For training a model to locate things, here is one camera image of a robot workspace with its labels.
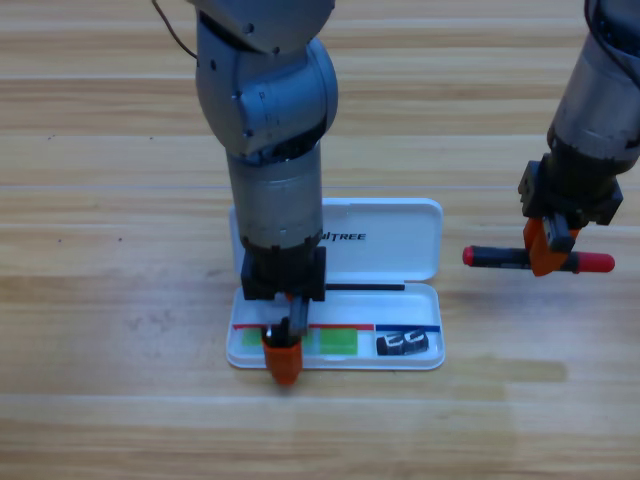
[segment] cable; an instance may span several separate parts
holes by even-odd
[[[633,70],[631,70],[627,65],[622,63],[620,59],[615,56],[615,54],[609,49],[605,41],[602,39],[602,34],[598,32],[594,27],[593,21],[590,15],[590,10],[591,10],[590,6],[591,6],[591,1],[585,0],[584,1],[584,18],[587,21],[587,26],[589,27],[589,31],[591,32],[591,35],[593,36],[597,44],[600,46],[600,48],[604,51],[604,53],[606,53],[607,56],[611,59],[611,61],[615,63],[616,66],[620,70],[622,70],[633,82],[633,84],[640,90],[640,79],[636,76]],[[597,12],[599,10],[600,10],[600,0],[596,0],[595,11]]]
[[[171,24],[169,23],[169,19],[167,18],[167,16],[164,14],[164,12],[162,11],[162,8],[160,8],[160,5],[158,5],[158,0],[151,0],[151,3],[153,4],[153,6],[156,8],[156,11],[158,12],[158,14],[160,15],[160,18],[162,18],[162,21],[164,22],[164,24],[167,26],[167,28],[169,29],[169,33],[171,34],[171,36],[173,37],[173,39],[178,43],[178,45],[180,45],[180,47],[182,47],[182,49],[187,52],[189,55],[191,55],[193,58],[195,58],[196,60],[198,59],[198,56],[193,53],[191,50],[189,50],[189,47],[187,47],[182,40],[180,40],[180,38],[178,37],[178,35],[176,34],[175,30],[173,30],[173,27],[171,26]]]

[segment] screwdriver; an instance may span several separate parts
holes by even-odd
[[[524,248],[466,247],[462,261],[470,267],[512,268],[530,270],[529,252]],[[606,253],[571,252],[560,272],[609,273],[616,266],[611,255]]]

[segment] wood grain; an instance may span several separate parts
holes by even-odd
[[[194,15],[161,2],[193,45]],[[580,0],[343,0],[326,196],[445,211],[448,359],[306,372],[225,359],[223,149],[194,64],[143,0],[0,1],[0,478],[640,477],[640,170],[581,250],[607,276],[473,270],[519,246],[515,187],[579,52]]]

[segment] open case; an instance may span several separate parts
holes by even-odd
[[[324,302],[309,306],[304,368],[430,370],[445,359],[438,294],[423,282],[438,270],[442,208],[420,198],[326,198]],[[234,208],[230,211],[235,269],[242,267]],[[380,290],[341,290],[367,284]],[[289,313],[283,296],[247,301],[235,294],[227,359],[266,368],[260,328]]]

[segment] green block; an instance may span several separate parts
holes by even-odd
[[[323,355],[357,355],[358,331],[355,328],[321,328],[320,353]]]
[[[243,347],[261,347],[262,331],[259,328],[244,328],[242,330]]]

